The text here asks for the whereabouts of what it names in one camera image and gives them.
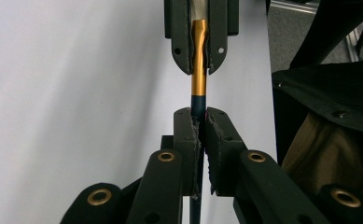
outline brown cloth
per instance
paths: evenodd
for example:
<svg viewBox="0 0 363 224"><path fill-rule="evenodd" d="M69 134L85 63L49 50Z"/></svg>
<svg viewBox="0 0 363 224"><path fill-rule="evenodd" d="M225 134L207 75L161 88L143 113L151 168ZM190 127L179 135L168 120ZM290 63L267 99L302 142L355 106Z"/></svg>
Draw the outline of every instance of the brown cloth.
<svg viewBox="0 0 363 224"><path fill-rule="evenodd" d="M316 194L327 184L339 184L363 194L363 132L310 112L282 167L309 193Z"/></svg>

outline round hole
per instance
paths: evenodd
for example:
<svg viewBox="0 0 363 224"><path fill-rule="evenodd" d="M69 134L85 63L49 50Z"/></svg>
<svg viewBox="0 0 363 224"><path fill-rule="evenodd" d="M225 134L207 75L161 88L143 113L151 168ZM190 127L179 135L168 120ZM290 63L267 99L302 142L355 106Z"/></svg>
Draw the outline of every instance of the round hole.
<svg viewBox="0 0 363 224"><path fill-rule="evenodd" d="M161 154L158 155L158 159L160 161L172 161L175 159L175 154L170 152L162 152Z"/></svg>
<svg viewBox="0 0 363 224"><path fill-rule="evenodd" d="M343 189L333 189L330 193L332 198L338 203L341 203L348 207L359 207L361 206L361 201L353 194L347 192Z"/></svg>
<svg viewBox="0 0 363 224"><path fill-rule="evenodd" d="M306 215L299 215L298 216L298 222L301 223L301 224L312 224L312 219L309 218L308 216Z"/></svg>
<svg viewBox="0 0 363 224"><path fill-rule="evenodd" d="M224 48L218 48L218 53L223 53L225 50L224 50Z"/></svg>
<svg viewBox="0 0 363 224"><path fill-rule="evenodd" d="M144 217L144 221L146 223L158 223L160 220L161 220L161 217L156 212L150 212L150 213L146 214L146 216Z"/></svg>
<svg viewBox="0 0 363 224"><path fill-rule="evenodd" d="M251 161L256 161L256 162L263 162L263 161L265 161L265 160L266 160L266 158L265 158L263 155L261 155L261 154L259 154L259 153L257 153L257 152L250 152L250 153L248 154L248 158L249 158Z"/></svg>
<svg viewBox="0 0 363 224"><path fill-rule="evenodd" d="M112 197L111 191L108 189L97 189L88 196L88 203L93 206L107 203Z"/></svg>

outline white surface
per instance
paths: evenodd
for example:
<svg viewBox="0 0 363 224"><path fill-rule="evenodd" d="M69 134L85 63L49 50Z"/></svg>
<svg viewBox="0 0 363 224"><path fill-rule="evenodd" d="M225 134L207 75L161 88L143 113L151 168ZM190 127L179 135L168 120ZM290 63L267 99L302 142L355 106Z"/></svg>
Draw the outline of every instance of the white surface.
<svg viewBox="0 0 363 224"><path fill-rule="evenodd" d="M208 105L275 156L265 3L240 4ZM132 183L189 86L161 0L0 1L0 223L59 223L84 188ZM205 195L202 223L237 223L231 200Z"/></svg>

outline gold metal tube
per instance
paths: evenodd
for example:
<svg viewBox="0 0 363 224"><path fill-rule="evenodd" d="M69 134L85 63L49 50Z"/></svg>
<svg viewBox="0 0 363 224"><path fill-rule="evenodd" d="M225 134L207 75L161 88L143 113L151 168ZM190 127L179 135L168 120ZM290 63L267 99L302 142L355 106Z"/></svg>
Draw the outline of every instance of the gold metal tube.
<svg viewBox="0 0 363 224"><path fill-rule="evenodd" d="M208 34L207 20L198 20L192 23L192 36L195 46L193 56L192 95L204 96L206 94L206 63L205 43Z"/></svg>

